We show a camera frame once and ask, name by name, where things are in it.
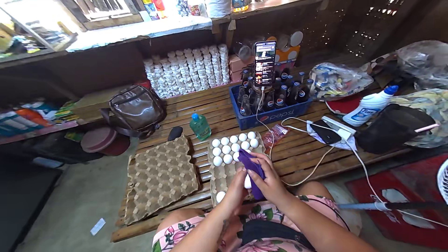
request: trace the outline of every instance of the bottle cap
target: bottle cap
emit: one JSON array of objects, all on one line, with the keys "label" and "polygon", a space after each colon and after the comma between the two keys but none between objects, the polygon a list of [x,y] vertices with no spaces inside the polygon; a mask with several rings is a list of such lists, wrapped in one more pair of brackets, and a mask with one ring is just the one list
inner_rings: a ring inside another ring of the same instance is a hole
[{"label": "bottle cap", "polygon": [[393,95],[393,94],[395,94],[395,92],[398,90],[398,86],[397,85],[394,85],[394,86],[390,86],[390,87],[387,87],[385,90],[384,90],[384,93],[386,93],[386,94],[388,94],[388,95]]}]

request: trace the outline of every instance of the black phone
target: black phone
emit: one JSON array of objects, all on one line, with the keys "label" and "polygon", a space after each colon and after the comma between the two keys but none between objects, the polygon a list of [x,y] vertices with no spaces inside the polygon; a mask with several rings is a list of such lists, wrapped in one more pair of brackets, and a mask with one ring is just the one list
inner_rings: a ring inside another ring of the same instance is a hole
[{"label": "black phone", "polygon": [[276,41],[262,41],[255,43],[254,84],[256,87],[272,86],[274,83],[276,45]]},{"label": "black phone", "polygon": [[[322,127],[327,127],[330,128],[330,126],[328,126],[327,123],[325,123],[323,120],[318,120],[313,122],[316,125],[322,126]],[[319,126],[316,125],[310,125],[311,129],[313,129],[314,131],[316,131],[316,133],[320,136],[320,138],[322,138],[322,140],[326,143],[326,144],[333,144],[333,143],[337,143],[341,140],[340,136],[329,129],[324,129],[321,128]]]}]

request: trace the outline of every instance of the person's left hand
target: person's left hand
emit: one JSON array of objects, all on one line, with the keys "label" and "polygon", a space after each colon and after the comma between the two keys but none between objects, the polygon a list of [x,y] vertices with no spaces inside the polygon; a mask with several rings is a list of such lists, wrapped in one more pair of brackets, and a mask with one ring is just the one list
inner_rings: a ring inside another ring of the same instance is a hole
[{"label": "person's left hand", "polygon": [[244,166],[237,170],[223,200],[218,204],[229,215],[234,213],[242,205],[244,197],[248,194],[244,188],[246,175],[247,170]]}]

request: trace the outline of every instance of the blue plastic crate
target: blue plastic crate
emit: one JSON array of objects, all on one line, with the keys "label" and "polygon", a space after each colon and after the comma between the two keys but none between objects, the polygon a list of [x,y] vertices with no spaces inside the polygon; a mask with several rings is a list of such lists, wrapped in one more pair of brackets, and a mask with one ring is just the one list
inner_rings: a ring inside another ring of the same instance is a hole
[{"label": "blue plastic crate", "polygon": [[[240,114],[240,108],[237,105],[239,86],[229,87],[230,99],[232,100],[233,112],[237,117],[238,125],[241,130],[247,130],[262,125],[257,121],[256,115],[244,117]],[[311,105],[312,99],[310,98],[306,102],[297,103],[292,106],[286,106],[281,109],[274,109],[272,111],[263,112],[258,114],[258,119],[264,124],[271,122],[281,121],[288,117],[298,117],[305,114],[308,107]]]}]

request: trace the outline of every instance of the pink floral shorts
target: pink floral shorts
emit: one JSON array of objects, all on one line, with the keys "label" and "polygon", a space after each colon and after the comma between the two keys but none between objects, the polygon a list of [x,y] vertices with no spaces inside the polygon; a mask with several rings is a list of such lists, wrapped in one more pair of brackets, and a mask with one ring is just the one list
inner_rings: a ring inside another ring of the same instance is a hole
[{"label": "pink floral shorts", "polygon": [[[339,209],[336,204],[322,196],[298,196],[299,199],[307,203],[309,206],[319,211],[321,214],[330,218],[337,224],[348,229],[347,224],[341,218]],[[153,252],[168,252],[177,243],[179,243],[193,228],[195,228],[199,222],[201,222],[205,215],[196,216],[185,220],[183,222],[176,223],[168,228],[165,228],[154,236],[152,242]],[[220,242],[218,251],[221,252],[268,252],[268,251],[307,251],[306,248],[299,243],[291,240],[284,239],[262,239],[260,241],[253,241],[241,247],[241,239],[239,238],[242,232],[243,224],[249,220],[265,220],[270,222],[277,222],[293,228],[300,232],[297,226],[288,219],[274,204],[268,201],[248,204],[241,206],[239,215],[233,216],[230,219],[230,224],[224,234],[222,241]]]}]

